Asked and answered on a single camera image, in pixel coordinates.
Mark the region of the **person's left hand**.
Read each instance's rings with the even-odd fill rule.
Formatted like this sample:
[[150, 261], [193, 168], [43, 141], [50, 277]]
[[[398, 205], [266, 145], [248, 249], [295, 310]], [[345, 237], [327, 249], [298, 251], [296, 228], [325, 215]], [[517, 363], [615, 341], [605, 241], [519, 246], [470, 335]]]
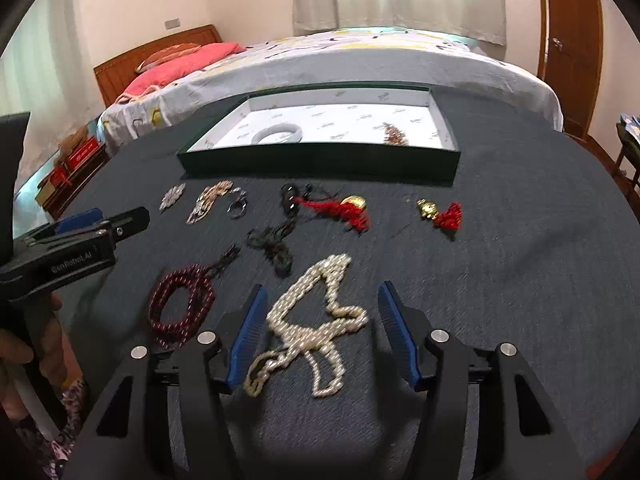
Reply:
[[1, 330], [1, 406], [12, 424], [25, 419], [29, 412], [9, 378], [8, 364], [37, 362], [40, 374], [47, 378], [56, 392], [61, 391], [66, 381], [63, 330], [58, 319], [61, 308], [60, 296], [50, 292], [30, 308], [36, 319], [25, 321], [25, 335], [4, 328]]

